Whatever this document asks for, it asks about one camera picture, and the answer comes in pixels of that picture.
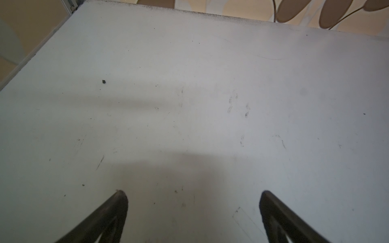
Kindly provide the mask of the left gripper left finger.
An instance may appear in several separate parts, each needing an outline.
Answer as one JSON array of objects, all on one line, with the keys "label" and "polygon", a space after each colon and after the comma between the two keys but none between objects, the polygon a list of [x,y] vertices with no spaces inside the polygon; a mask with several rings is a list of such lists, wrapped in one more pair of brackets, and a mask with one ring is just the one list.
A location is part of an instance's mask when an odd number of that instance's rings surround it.
[{"label": "left gripper left finger", "polygon": [[118,190],[59,243],[119,243],[128,211],[128,198]]}]

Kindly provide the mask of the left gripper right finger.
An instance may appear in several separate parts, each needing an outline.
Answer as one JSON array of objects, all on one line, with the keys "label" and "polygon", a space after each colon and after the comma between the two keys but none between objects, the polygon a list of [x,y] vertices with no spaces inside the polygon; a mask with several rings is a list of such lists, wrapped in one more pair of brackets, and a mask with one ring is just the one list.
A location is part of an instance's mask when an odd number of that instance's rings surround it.
[{"label": "left gripper right finger", "polygon": [[328,242],[268,190],[261,194],[259,209],[270,243]]}]

